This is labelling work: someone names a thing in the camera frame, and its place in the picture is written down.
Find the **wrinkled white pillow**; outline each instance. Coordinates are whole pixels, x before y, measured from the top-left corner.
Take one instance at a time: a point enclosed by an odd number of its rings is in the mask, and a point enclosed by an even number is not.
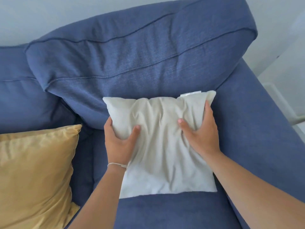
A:
[[[203,120],[206,99],[211,104],[215,95],[215,91],[209,91],[177,99],[103,98],[118,138],[127,139],[135,125],[141,126],[120,198],[217,191],[212,170],[191,148],[177,123],[183,118],[197,130]]]

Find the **bracelet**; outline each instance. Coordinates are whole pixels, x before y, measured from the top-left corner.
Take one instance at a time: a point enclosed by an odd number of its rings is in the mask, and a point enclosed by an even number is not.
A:
[[[114,162],[111,162],[107,165],[107,167],[111,164],[115,164],[115,165],[119,165],[119,166],[122,166],[123,168],[127,169],[127,165],[123,165],[123,164],[120,164],[120,163],[114,163]]]

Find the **gold pillow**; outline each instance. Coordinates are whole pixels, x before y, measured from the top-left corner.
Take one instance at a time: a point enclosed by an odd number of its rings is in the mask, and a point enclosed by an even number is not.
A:
[[[0,135],[0,228],[62,229],[71,202],[72,158],[81,125]]]

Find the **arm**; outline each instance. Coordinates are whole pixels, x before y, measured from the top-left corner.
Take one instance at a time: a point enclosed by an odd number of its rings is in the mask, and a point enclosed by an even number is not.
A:
[[[217,126],[208,102],[199,130],[192,131],[182,119],[178,123],[251,229],[305,227],[303,202],[261,180],[221,153]]]
[[[120,140],[113,132],[112,120],[109,117],[104,130],[108,163],[127,165],[140,134],[140,127],[135,126],[127,140]],[[116,164],[109,165],[103,178],[69,229],[113,228],[124,173],[125,168]]]

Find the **hand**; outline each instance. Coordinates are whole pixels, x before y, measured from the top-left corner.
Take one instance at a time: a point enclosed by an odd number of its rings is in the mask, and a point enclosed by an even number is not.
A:
[[[112,119],[108,118],[104,125],[105,130],[105,145],[108,156],[108,163],[119,163],[127,165],[132,157],[132,152],[135,148],[135,143],[139,137],[141,128],[139,125],[135,126],[131,135],[126,140],[118,139],[112,128]]]
[[[197,131],[193,131],[183,119],[179,119],[178,124],[190,145],[201,157],[204,158],[208,153],[220,152],[217,125],[208,101],[204,107],[203,122]]]

